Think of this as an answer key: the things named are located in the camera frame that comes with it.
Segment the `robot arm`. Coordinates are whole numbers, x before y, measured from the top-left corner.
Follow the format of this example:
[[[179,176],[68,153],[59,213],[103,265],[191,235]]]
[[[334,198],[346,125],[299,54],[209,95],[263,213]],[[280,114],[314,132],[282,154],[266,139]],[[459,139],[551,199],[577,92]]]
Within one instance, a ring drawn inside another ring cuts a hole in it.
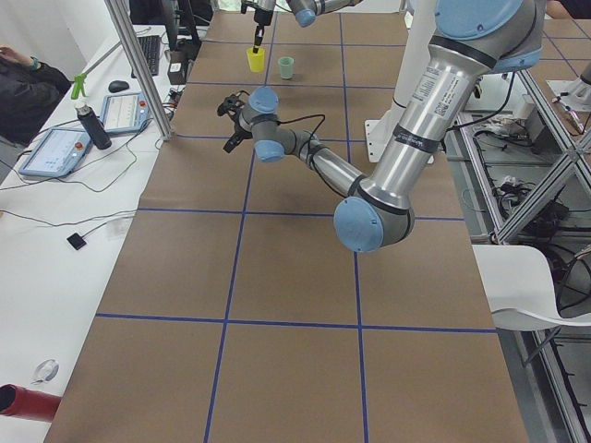
[[[277,2],[275,0],[242,1],[240,13],[246,14],[249,9],[254,11],[254,42],[252,51],[257,54],[262,47],[265,28],[271,25]],[[288,11],[291,12],[300,27],[310,26],[316,17],[338,11],[345,7],[360,4],[359,0],[288,0]]]
[[[415,221],[410,193],[436,153],[477,80],[535,65],[541,54],[546,5],[542,1],[417,2],[410,31],[425,39],[429,60],[371,174],[333,153],[314,131],[292,130],[276,113],[269,87],[239,91],[219,105],[234,133],[231,151],[250,139],[262,162],[294,155],[342,196],[333,225],[343,245],[372,252],[404,240]]]

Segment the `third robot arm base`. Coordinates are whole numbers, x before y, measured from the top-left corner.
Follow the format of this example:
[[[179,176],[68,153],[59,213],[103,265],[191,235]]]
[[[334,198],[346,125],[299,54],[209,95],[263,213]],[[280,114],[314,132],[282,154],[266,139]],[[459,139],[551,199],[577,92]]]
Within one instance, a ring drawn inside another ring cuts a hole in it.
[[[548,80],[553,101],[566,111],[590,112],[590,65],[575,80]]]

